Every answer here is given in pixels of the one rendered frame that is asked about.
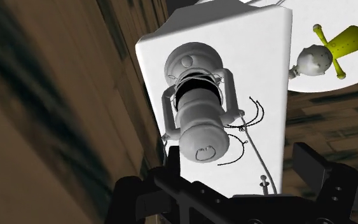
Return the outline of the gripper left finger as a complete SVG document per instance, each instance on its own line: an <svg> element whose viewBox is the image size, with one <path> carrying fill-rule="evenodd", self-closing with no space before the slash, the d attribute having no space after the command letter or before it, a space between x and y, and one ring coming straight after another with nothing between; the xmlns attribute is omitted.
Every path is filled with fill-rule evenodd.
<svg viewBox="0 0 358 224"><path fill-rule="evenodd" d="M145 180L117 180L106 224L145 224L160 214L171 224L238 224L233 201L205 184L180 176L179 147L171 146L166 165L149 170Z"/></svg>

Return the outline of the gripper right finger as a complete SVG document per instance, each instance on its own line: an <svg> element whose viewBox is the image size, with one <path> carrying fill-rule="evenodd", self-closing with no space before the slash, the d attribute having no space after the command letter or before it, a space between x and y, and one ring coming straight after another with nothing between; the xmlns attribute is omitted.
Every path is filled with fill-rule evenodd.
<svg viewBox="0 0 358 224"><path fill-rule="evenodd" d="M306 143L293 144L293 170L317 194L313 224L356 224L358 170L326 160Z"/></svg>

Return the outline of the yellow and grey toy figure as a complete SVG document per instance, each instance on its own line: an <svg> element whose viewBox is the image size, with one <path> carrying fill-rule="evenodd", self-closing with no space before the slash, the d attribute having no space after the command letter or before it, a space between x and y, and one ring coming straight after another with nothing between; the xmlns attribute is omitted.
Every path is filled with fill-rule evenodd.
<svg viewBox="0 0 358 224"><path fill-rule="evenodd" d="M327 41L322 26L315 24L313 32L321 40L322 45L311 45L298 55L296 65L289 70L289 79L301 75L322 76L334 66L339 80L346 78L346 73L338 63L338 59L358 51L358 26L351 25L339 33L331 41Z"/></svg>

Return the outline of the white round table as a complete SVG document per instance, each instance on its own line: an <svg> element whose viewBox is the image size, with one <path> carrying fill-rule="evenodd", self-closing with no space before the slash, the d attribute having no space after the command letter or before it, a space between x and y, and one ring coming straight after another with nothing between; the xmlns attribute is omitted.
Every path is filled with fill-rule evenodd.
<svg viewBox="0 0 358 224"><path fill-rule="evenodd" d="M283 7L293 11L290 65L296 63L302 49L322 42L313 32L315 24L322 26L329 41L351 25L358 26L358 0L286 0ZM336 77L334 67L322 76L301 75L289 81L289 90L295 92L327 92L358 83L358 51L338 59L346 78Z"/></svg>

